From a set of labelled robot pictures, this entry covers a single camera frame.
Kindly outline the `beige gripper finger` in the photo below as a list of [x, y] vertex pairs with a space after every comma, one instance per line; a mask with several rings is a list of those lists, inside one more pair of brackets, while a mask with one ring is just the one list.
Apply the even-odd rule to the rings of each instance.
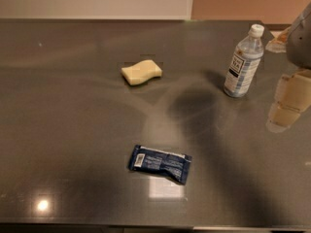
[[268, 42], [265, 49], [274, 53], [286, 52], [286, 44], [288, 41], [290, 28], [286, 28], [282, 32], [278, 33], [271, 41]]
[[266, 127], [273, 133], [290, 128], [311, 106], [311, 70], [298, 69], [292, 75], [282, 75], [271, 105]]

